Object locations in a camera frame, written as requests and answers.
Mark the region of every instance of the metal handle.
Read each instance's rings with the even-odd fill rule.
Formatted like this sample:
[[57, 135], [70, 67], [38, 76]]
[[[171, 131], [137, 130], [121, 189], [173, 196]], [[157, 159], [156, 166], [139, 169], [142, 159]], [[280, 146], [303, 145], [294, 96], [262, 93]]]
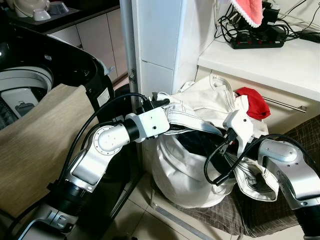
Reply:
[[281, 105], [281, 106], [284, 106], [284, 107], [287, 107], [289, 109], [293, 109], [293, 110], [297, 110], [299, 112], [302, 112], [302, 113], [306, 113], [307, 112], [307, 107], [306, 106], [299, 106], [299, 107], [295, 107], [295, 106], [291, 106], [289, 104], [286, 104], [284, 102], [280, 102], [280, 101], [276, 101], [276, 100], [273, 100], [271, 98], [267, 98], [267, 97], [262, 97], [264, 100], [266, 101], [269, 101], [269, 102], [272, 102], [274, 104], [278, 104], [278, 105]]

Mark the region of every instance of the washing machine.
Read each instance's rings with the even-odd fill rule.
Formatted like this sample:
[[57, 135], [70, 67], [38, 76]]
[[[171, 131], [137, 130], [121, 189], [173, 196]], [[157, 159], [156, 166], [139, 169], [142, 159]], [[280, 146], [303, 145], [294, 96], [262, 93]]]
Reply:
[[[0, 29], [0, 130], [23, 118], [59, 84], [83, 85], [95, 111], [114, 98], [106, 66], [89, 53], [5, 21]], [[98, 120], [106, 121], [106, 114]]]

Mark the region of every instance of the shelf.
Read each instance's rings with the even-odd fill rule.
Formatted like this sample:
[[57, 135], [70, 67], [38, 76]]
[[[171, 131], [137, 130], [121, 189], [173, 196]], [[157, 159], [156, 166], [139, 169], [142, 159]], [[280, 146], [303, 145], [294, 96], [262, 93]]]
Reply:
[[320, 44], [302, 39], [281, 48], [232, 49], [214, 40], [198, 65], [320, 102]]

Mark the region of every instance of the white garment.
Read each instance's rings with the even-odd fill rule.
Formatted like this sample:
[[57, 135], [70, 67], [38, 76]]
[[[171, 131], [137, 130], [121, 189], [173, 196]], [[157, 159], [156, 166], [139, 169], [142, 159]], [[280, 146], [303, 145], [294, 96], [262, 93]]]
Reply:
[[[164, 107], [171, 124], [185, 126], [186, 130], [172, 130], [159, 137], [152, 163], [152, 174], [157, 186], [172, 202], [184, 208], [206, 208], [214, 206], [229, 194], [237, 182], [247, 196], [261, 201], [275, 201], [278, 196], [276, 178], [256, 161], [245, 158], [234, 171], [235, 179], [228, 179], [215, 186], [207, 182], [204, 175], [206, 158], [188, 152], [172, 134], [199, 130], [221, 136], [216, 128], [223, 128], [229, 113], [242, 109], [248, 111], [247, 96], [235, 98], [231, 86], [224, 78], [214, 75], [192, 83], [186, 83], [179, 93], [168, 95], [160, 92], [157, 100], [169, 99]], [[267, 134], [264, 122], [250, 118], [254, 136]], [[233, 156], [226, 154], [232, 165]], [[208, 165], [208, 175], [214, 180], [220, 173]]]

